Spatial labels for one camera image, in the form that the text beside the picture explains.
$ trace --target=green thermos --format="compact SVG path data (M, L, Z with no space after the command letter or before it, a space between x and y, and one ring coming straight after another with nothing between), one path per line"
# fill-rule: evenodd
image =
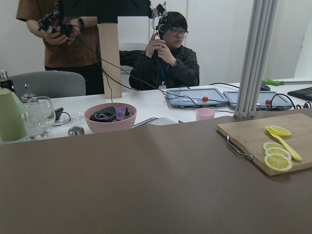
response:
M0 89L0 137L2 141L16 141L27 135L23 104L8 89Z

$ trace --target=black pants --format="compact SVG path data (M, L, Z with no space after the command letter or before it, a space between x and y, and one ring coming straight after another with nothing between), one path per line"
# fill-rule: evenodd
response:
M47 67L46 71L75 72L84 77L86 95L104 94L103 74L97 63L84 67Z

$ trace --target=glass bottle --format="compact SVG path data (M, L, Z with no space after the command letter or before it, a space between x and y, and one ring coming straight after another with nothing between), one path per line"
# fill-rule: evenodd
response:
M0 87L11 90L15 93L13 81L9 79L7 71L1 70Z

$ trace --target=brown shirt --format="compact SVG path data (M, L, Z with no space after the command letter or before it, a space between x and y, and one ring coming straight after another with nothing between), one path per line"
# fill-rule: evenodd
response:
M18 20L39 20L55 10L57 0L20 0L16 18ZM65 17L63 22L73 18ZM84 28L73 44L50 45L45 44L44 65L48 67L81 67L97 63L96 54L88 49L81 41L94 52L99 52L98 27Z

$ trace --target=man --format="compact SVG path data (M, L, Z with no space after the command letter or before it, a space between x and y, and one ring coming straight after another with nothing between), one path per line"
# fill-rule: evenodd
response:
M57 0L20 0L16 18L25 21L29 31L43 39L45 70L79 73L85 78L87 95L103 94L97 18L65 17L62 23L73 26L69 36L60 31L39 31L38 20L54 11L57 4Z
M184 16L168 12L156 28L160 39L153 34L131 71L130 86L139 90L198 86L196 53L182 45L188 34Z

